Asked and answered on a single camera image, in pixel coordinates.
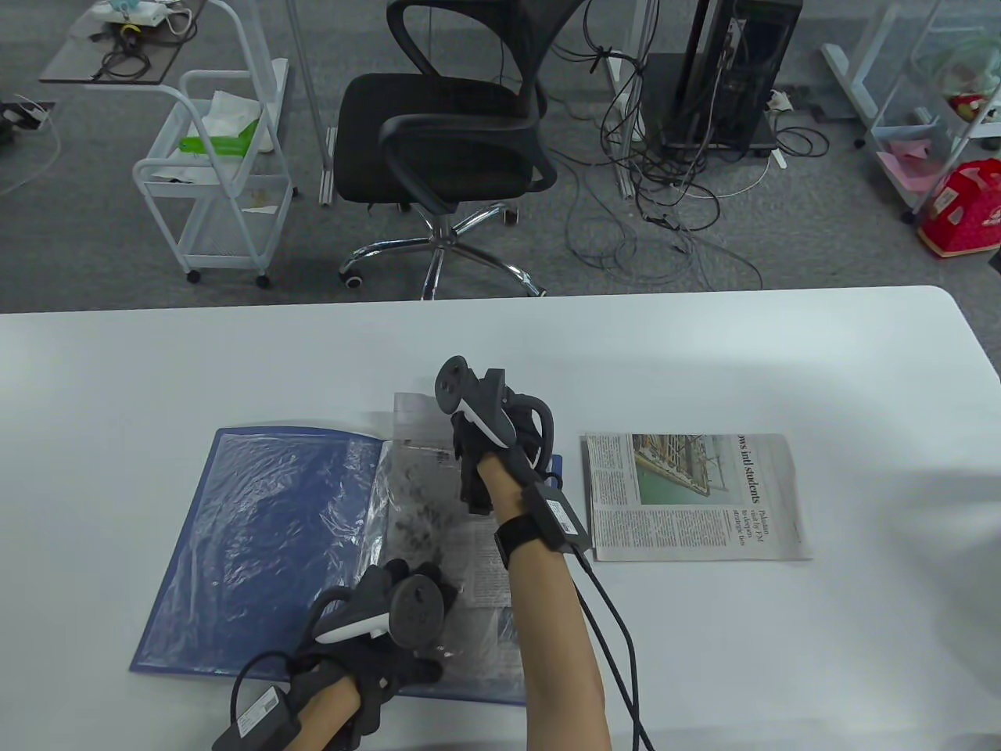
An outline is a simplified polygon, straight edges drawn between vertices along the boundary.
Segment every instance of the caster wheel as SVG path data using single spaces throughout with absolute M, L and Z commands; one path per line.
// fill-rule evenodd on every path
M 358 289 L 363 283 L 365 283 L 365 280 L 357 271 L 338 271 L 337 275 L 340 277 L 340 280 L 344 282 L 344 286 L 348 289 Z

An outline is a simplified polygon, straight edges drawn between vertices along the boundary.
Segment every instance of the power strip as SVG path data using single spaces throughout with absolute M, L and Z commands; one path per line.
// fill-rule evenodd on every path
M 0 117 L 21 130 L 38 130 L 55 109 L 55 102 L 37 102 L 41 111 L 25 101 L 0 102 Z

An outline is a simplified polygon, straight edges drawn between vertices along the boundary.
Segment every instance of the black office chair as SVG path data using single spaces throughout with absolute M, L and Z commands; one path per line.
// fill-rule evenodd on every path
M 517 222 L 518 210 L 505 200 L 556 182 L 539 133 L 548 102 L 537 76 L 557 34 L 583 1 L 389 3 L 389 31 L 420 73 L 371 73 L 351 81 L 340 104 L 333 181 L 349 201 L 418 204 L 430 234 L 359 247 L 339 269 L 349 288 L 362 283 L 354 268 L 362 258 L 430 250 L 421 299 L 434 298 L 448 251 L 511 274 L 531 296 L 546 294 L 525 270 L 467 244 L 464 235 L 493 216 Z M 411 5 L 461 13 L 489 28 L 511 50 L 522 75 L 519 91 L 440 75 L 406 31 L 403 11 Z M 493 203 L 452 224 L 461 201 Z

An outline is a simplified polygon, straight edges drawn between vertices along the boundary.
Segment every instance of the white cable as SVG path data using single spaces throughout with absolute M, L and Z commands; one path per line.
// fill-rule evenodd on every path
M 42 112 L 46 112 L 45 107 L 43 107 L 38 102 L 36 102 L 36 101 L 34 101 L 32 99 L 29 99 L 26 96 L 21 96 L 20 94 L 14 94 L 14 96 L 16 96 L 18 99 L 23 99 L 24 101 L 28 102 L 28 104 L 34 105 L 35 107 L 37 107 Z M 55 122 L 52 119 L 51 113 L 47 113 L 47 115 L 45 117 L 45 120 L 46 120 L 46 122 L 49 123 L 49 130 L 52 131 L 52 137 L 56 139 L 56 150 L 52 152 L 52 156 L 50 156 L 49 160 L 47 162 L 45 162 L 45 164 L 42 165 L 41 169 L 38 169 L 35 172 L 32 172 L 30 175 L 28 175 L 27 177 L 25 177 L 23 180 L 19 180 L 18 182 L 15 182 L 13 185 L 10 185 L 8 187 L 5 187 L 3 190 L 0 190 L 0 198 L 2 198 L 5 195 L 9 195 L 10 193 L 13 193 L 19 187 L 24 187 L 25 185 L 27 185 L 32 180 L 34 180 L 34 179 L 36 179 L 38 177 L 41 177 L 43 174 L 45 174 L 46 170 L 48 170 L 49 167 L 51 167 L 53 164 L 56 163 L 56 159 L 58 159 L 59 158 L 59 154 L 62 153 L 62 141 L 59 140 L 59 131 L 56 129 L 56 124 L 55 124 Z
M 717 200 L 719 200 L 720 198 L 733 198 L 735 195 L 740 195 L 741 193 L 746 193 L 751 188 L 758 187 L 761 184 L 761 181 L 765 179 L 765 175 L 768 174 L 768 168 L 770 166 L 772 166 L 772 157 L 769 157 L 768 161 L 765 162 L 765 171 L 763 171 L 761 173 L 761 176 L 757 180 L 755 180 L 754 182 L 752 182 L 750 185 L 748 185 L 746 188 L 741 188 L 740 190 L 735 190 L 732 193 L 724 193 L 723 195 L 696 195 L 695 193 L 689 193 L 685 197 L 686 198 L 698 198 L 699 200 L 712 200 L 713 198 L 716 198 Z
M 170 20 L 174 16 L 187 16 L 188 19 L 187 25 L 180 31 L 174 28 L 174 22 Z M 170 33 L 173 34 L 174 36 L 184 36 L 191 29 L 191 23 L 193 18 L 194 18 L 194 13 L 191 11 L 190 8 L 183 8 L 181 10 L 171 10 L 170 15 L 168 15 L 166 19 L 167 28 L 170 29 Z

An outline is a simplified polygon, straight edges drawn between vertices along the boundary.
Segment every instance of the forearm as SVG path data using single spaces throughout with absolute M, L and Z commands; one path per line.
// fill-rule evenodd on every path
M 327 686 L 299 712 L 302 730 L 285 751 L 323 751 L 360 708 L 361 697 L 351 678 Z
M 489 457 L 479 465 L 497 522 L 526 513 L 522 489 Z M 518 627 L 533 751 L 603 751 L 612 747 L 602 675 L 563 555 L 536 540 L 518 548 L 508 568 Z

